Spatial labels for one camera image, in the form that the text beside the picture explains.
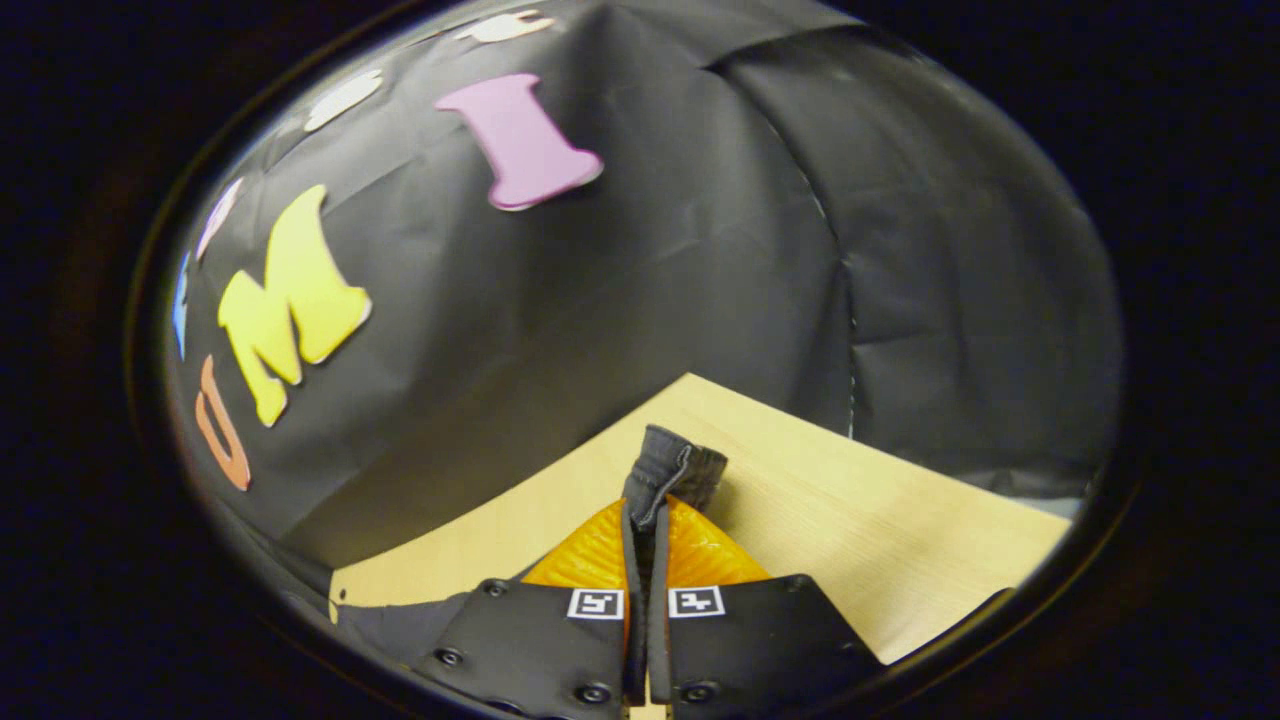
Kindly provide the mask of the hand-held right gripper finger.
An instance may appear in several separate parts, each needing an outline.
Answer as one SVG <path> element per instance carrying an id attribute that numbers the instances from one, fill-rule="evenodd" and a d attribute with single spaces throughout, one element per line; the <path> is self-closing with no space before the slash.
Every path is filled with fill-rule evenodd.
<path id="1" fill-rule="evenodd" d="M 476 585 L 415 667 L 516 717 L 626 719 L 644 689 L 640 589 L 618 498 L 522 574 Z"/>
<path id="2" fill-rule="evenodd" d="M 808 574 L 769 574 L 691 503 L 655 527 L 652 701 L 672 719 L 791 719 L 883 664 Z"/>

